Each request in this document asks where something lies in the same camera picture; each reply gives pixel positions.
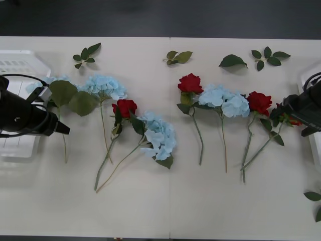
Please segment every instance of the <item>green leaf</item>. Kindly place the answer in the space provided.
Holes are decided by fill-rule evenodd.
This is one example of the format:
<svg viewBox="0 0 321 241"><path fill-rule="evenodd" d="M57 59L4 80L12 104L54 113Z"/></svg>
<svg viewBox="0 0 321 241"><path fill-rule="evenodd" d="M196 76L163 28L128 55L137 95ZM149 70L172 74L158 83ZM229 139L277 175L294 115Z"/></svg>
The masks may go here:
<svg viewBox="0 0 321 241"><path fill-rule="evenodd" d="M81 56L79 54L75 54L72 58L76 61L81 61Z"/></svg>
<svg viewBox="0 0 321 241"><path fill-rule="evenodd" d="M191 51L182 52L174 60L177 60L180 64L185 64L190 59L192 53Z"/></svg>
<svg viewBox="0 0 321 241"><path fill-rule="evenodd" d="M257 71L261 71L264 68L264 62L262 60L259 60L256 65Z"/></svg>
<svg viewBox="0 0 321 241"><path fill-rule="evenodd" d="M76 69L79 69L81 67L82 63L80 64L75 64Z"/></svg>
<svg viewBox="0 0 321 241"><path fill-rule="evenodd" d="M272 54L272 50L269 47L266 47L264 49L264 57L267 59L267 58L271 57L271 54Z"/></svg>
<svg viewBox="0 0 321 241"><path fill-rule="evenodd" d="M187 104L177 104L177 107L183 112L184 114L190 113L190 106Z"/></svg>
<svg viewBox="0 0 321 241"><path fill-rule="evenodd" d="M181 93L181 104L192 105L192 93L182 92Z"/></svg>
<svg viewBox="0 0 321 241"><path fill-rule="evenodd" d="M252 55L253 55L253 57L256 58L256 59L262 58L261 53L260 53L259 51L257 51L257 50L252 50Z"/></svg>
<svg viewBox="0 0 321 241"><path fill-rule="evenodd" d="M169 51L169 52L167 53L167 55L166 55L166 58L172 60L177 53L178 53L178 52L176 52L176 51L174 51L174 50Z"/></svg>
<svg viewBox="0 0 321 241"><path fill-rule="evenodd" d="M267 59L267 62L273 66L280 66L282 65L281 64L281 61L275 57L270 57Z"/></svg>
<svg viewBox="0 0 321 241"><path fill-rule="evenodd" d="M243 59L241 59L240 57L238 57L234 54L230 54L230 55L224 57L221 64L219 65L219 67L231 67L231 66L234 66L237 64L242 64L247 67L247 63L245 63L243 61Z"/></svg>
<svg viewBox="0 0 321 241"><path fill-rule="evenodd" d="M304 195L306 196L307 199L314 201L314 202L321 200L321 194L316 193L316 192L306 192Z"/></svg>
<svg viewBox="0 0 321 241"><path fill-rule="evenodd" d="M137 134L144 136L145 135L144 122L137 119L137 116L135 116L131 111L129 111L129 113L130 113L129 120L132 124L132 127L134 128L134 130L136 131Z"/></svg>
<svg viewBox="0 0 321 241"><path fill-rule="evenodd" d="M262 125L264 126L264 128L266 128L268 132L271 132L272 126L271 126L270 120L260 118L260 121L261 121Z"/></svg>
<svg viewBox="0 0 321 241"><path fill-rule="evenodd" d="M320 222L320 221L321 221L321 207L319 208L315 216L315 222Z"/></svg>
<svg viewBox="0 0 321 241"><path fill-rule="evenodd" d="M91 55L91 54L95 53L97 51L97 49L99 49L100 46L101 46L101 43L90 46L88 48L88 54Z"/></svg>
<svg viewBox="0 0 321 241"><path fill-rule="evenodd" d="M281 52L281 51L275 52L273 54L273 56L277 57L277 58L284 58L284 59L291 57L291 55L289 55L287 53L284 53L284 52Z"/></svg>
<svg viewBox="0 0 321 241"><path fill-rule="evenodd" d="M86 63L95 63L94 58L89 58L87 60L85 60Z"/></svg>
<svg viewBox="0 0 321 241"><path fill-rule="evenodd" d="M79 116L85 116L98 106L98 99L85 91L80 91L72 97L68 106Z"/></svg>
<svg viewBox="0 0 321 241"><path fill-rule="evenodd" d="M271 132L270 134L271 134L271 136L277 135L276 132ZM277 135L277 136L274 137L273 139L274 139L279 145L281 145L281 146L284 147L284 142L283 142L283 140L282 140L282 138L281 138L280 135Z"/></svg>
<svg viewBox="0 0 321 241"><path fill-rule="evenodd" d="M161 160L156 160L156 162L158 164L160 164L161 166L167 167L168 169L171 168L173 162L174 162L174 157L172 155L170 155L169 157L167 157L165 160L161 161Z"/></svg>
<svg viewBox="0 0 321 241"><path fill-rule="evenodd" d="M168 60L166 63L167 65L177 64L178 60Z"/></svg>
<svg viewBox="0 0 321 241"><path fill-rule="evenodd" d="M76 86L65 80L56 80L52 82L49 89L52 93L51 99L57 107L68 104L71 98L78 92Z"/></svg>
<svg viewBox="0 0 321 241"><path fill-rule="evenodd" d="M83 59L83 60L86 60L86 59L88 59L88 57L89 57L89 53L88 53L88 49L87 48L84 48L82 51L81 51L81 58Z"/></svg>

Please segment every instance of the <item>loose leaf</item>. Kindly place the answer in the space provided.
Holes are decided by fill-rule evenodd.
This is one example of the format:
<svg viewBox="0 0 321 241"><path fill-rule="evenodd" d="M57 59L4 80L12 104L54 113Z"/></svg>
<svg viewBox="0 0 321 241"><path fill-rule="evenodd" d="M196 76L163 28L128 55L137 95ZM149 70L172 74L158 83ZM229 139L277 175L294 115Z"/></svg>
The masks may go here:
<svg viewBox="0 0 321 241"><path fill-rule="evenodd" d="M69 81L57 80L50 84L49 89L52 93L51 99L57 107L68 104L71 98L78 92L77 87Z"/></svg>
<svg viewBox="0 0 321 241"><path fill-rule="evenodd" d="M100 46L101 46L101 43L90 46L88 48L88 54L91 55L91 54L95 53L97 51L97 49L99 49Z"/></svg>
<svg viewBox="0 0 321 241"><path fill-rule="evenodd" d="M273 54L273 56L277 57L277 58L284 58L284 59L291 57L291 55L289 55L287 53L284 53L284 52L281 52L281 51L275 52Z"/></svg>
<svg viewBox="0 0 321 241"><path fill-rule="evenodd" d="M267 59L267 62L273 66L280 66L282 65L281 64L281 61L275 57L270 57Z"/></svg>
<svg viewBox="0 0 321 241"><path fill-rule="evenodd" d="M85 91L80 91L72 97L68 106L79 116L85 116L98 106L98 99Z"/></svg>
<svg viewBox="0 0 321 241"><path fill-rule="evenodd" d="M144 136L145 135L144 122L137 119L137 116L135 116L131 111L129 112L130 112L130 122L132 124L132 127L134 128L137 134Z"/></svg>
<svg viewBox="0 0 321 241"><path fill-rule="evenodd" d="M177 107L184 113L189 114L190 113L190 106L187 104L177 104Z"/></svg>
<svg viewBox="0 0 321 241"><path fill-rule="evenodd" d="M275 135L277 135L276 132L271 132L271 136L275 136ZM277 136L274 137L273 139L274 139L279 145L281 145L281 146L284 147L284 142L283 142L283 140L282 140L282 138L281 138L280 135L277 135Z"/></svg>
<svg viewBox="0 0 321 241"><path fill-rule="evenodd" d="M82 58L83 60L88 59L88 57L89 57L88 49L87 49L87 48L84 48L84 49L81 51L80 56L81 56L81 58Z"/></svg>
<svg viewBox="0 0 321 241"><path fill-rule="evenodd" d="M81 61L81 56L79 54L75 54L72 58L76 61Z"/></svg>
<svg viewBox="0 0 321 241"><path fill-rule="evenodd" d="M257 71L261 71L264 68L264 62L262 60L259 60L256 65Z"/></svg>
<svg viewBox="0 0 321 241"><path fill-rule="evenodd" d="M176 51L174 51L174 50L169 51L169 52L167 53L167 55L166 55L166 58L172 60L177 53L178 53L178 52L176 52Z"/></svg>
<svg viewBox="0 0 321 241"><path fill-rule="evenodd" d="M82 63L80 64L75 64L76 69L79 69L81 67Z"/></svg>
<svg viewBox="0 0 321 241"><path fill-rule="evenodd" d="M89 58L85 61L86 63L95 63L94 58Z"/></svg>
<svg viewBox="0 0 321 241"><path fill-rule="evenodd" d="M320 201L321 200L321 194L316 193L316 192L306 192L304 194L307 199L311 201Z"/></svg>
<svg viewBox="0 0 321 241"><path fill-rule="evenodd" d="M257 50L252 50L252 55L253 55L253 57L256 58L256 59L262 58L261 53L260 53L259 51L257 51Z"/></svg>
<svg viewBox="0 0 321 241"><path fill-rule="evenodd" d="M166 63L167 65L177 64L178 60L168 60Z"/></svg>
<svg viewBox="0 0 321 241"><path fill-rule="evenodd" d="M219 65L219 67L231 67L231 66L238 65L238 64L242 64L247 67L247 63L245 63L243 61L243 59L241 59L240 57L238 57L234 54L230 54L230 55L224 57L221 64Z"/></svg>
<svg viewBox="0 0 321 241"><path fill-rule="evenodd" d="M261 121L262 125L264 126L264 128L266 128L267 131L271 132L272 126L271 126L270 120L260 118L260 121Z"/></svg>
<svg viewBox="0 0 321 241"><path fill-rule="evenodd" d="M269 47L266 47L264 49L264 57L267 59L267 58L271 57L271 54L272 54L272 50Z"/></svg>
<svg viewBox="0 0 321 241"><path fill-rule="evenodd" d="M180 64L185 64L190 59L192 53L191 51L182 52L174 60L177 60Z"/></svg>
<svg viewBox="0 0 321 241"><path fill-rule="evenodd" d="M160 164L161 166L167 167L168 169L171 168L173 162L174 162L174 157L172 155L170 155L169 157L167 157L165 160L161 161L161 160L156 160L156 162L158 164Z"/></svg>

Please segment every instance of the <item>table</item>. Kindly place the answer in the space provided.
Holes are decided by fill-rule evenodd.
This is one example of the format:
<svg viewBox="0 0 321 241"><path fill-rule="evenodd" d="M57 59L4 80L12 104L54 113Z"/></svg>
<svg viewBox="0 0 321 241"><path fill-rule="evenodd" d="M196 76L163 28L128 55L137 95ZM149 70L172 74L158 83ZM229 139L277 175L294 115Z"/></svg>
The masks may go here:
<svg viewBox="0 0 321 241"><path fill-rule="evenodd" d="M82 71L72 56L101 42L97 64ZM247 118L226 121L228 173L224 171L220 125L213 114L197 113L205 152L198 165L199 139L191 120L176 107L179 79L199 75L202 85L224 84L242 93L272 95L273 103L297 93L298 76L321 55L321 42L313 40L181 39L181 38L52 38L1 37L3 49L28 49L52 66L55 74L68 74L84 83L94 72L110 74L129 90L139 113L149 109L172 122L178 147L170 171L136 152L109 185L93 191L97 169L105 155L101 119L95 110L78 117L64 110L70 126L67 138L69 162L64 164L62 137L42 138L39 151L29 163L2 162L0 167L0 234L121 236L153 238L210 238L319 240L314 222L316 204L303 192L315 189L321 174L314 166L308 139L300 130L284 130L285 147L271 143L240 176L240 162L247 141ZM283 66L254 67L250 50L284 51L292 57ZM169 50L193 51L185 65L167 67L162 59ZM228 54L241 56L249 69L219 68ZM112 114L110 103L106 117ZM107 126L112 126L108 118ZM267 134L253 126L249 156L265 142ZM126 128L113 150L120 159L137 143ZM107 178L107 165L101 180Z"/></svg>

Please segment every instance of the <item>white plastic basket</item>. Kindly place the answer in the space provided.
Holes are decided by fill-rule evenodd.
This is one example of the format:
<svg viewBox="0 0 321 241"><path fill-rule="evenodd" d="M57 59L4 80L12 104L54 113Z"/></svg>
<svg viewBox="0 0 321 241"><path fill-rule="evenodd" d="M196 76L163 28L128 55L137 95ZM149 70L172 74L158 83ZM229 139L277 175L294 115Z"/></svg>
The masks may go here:
<svg viewBox="0 0 321 241"><path fill-rule="evenodd" d="M28 50L0 50L0 74L25 74L37 78L50 77L51 69ZM8 77L8 90L27 98L29 94L26 87L35 81L29 78ZM39 137L22 136L15 138L0 138L0 156L5 157L31 157L33 150L38 147Z"/></svg>

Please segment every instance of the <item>red rose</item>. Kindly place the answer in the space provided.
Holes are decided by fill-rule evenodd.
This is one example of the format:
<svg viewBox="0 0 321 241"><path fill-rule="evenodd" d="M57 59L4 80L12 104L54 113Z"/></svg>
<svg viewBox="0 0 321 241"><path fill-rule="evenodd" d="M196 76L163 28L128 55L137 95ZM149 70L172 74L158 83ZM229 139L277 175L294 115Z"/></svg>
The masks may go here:
<svg viewBox="0 0 321 241"><path fill-rule="evenodd" d="M180 79L181 84L178 84L178 88L182 92L194 92L195 94L200 94L203 92L200 86L201 79L198 76L189 74Z"/></svg>
<svg viewBox="0 0 321 241"><path fill-rule="evenodd" d="M271 104L271 96L265 96L262 93L257 93L256 91L249 94L246 98L249 102L249 107L251 111L257 111L260 114L269 116L269 111L267 110Z"/></svg>
<svg viewBox="0 0 321 241"><path fill-rule="evenodd" d="M134 101L132 101L131 99L120 99L119 101L117 101L117 105L112 104L113 107L113 112L116 114L116 110L117 110L117 106L120 110L121 116L123 118L130 118L130 113L129 111L131 111L133 114L135 114L136 109L137 109L137 105L135 104Z"/></svg>

